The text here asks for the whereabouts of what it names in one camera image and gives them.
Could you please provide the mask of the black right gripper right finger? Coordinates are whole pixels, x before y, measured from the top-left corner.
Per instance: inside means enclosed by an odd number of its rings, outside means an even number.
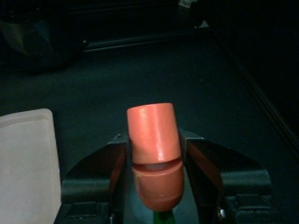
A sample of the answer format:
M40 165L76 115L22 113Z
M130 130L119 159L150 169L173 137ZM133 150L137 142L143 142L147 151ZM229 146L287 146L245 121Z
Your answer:
M201 224L273 224L271 179L263 166L185 129L179 135Z

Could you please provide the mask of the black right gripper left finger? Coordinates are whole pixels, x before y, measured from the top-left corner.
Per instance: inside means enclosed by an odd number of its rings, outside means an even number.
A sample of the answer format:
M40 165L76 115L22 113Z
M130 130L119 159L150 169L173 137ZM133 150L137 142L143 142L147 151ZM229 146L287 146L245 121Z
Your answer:
M62 181L54 224L124 224L129 136L84 157Z

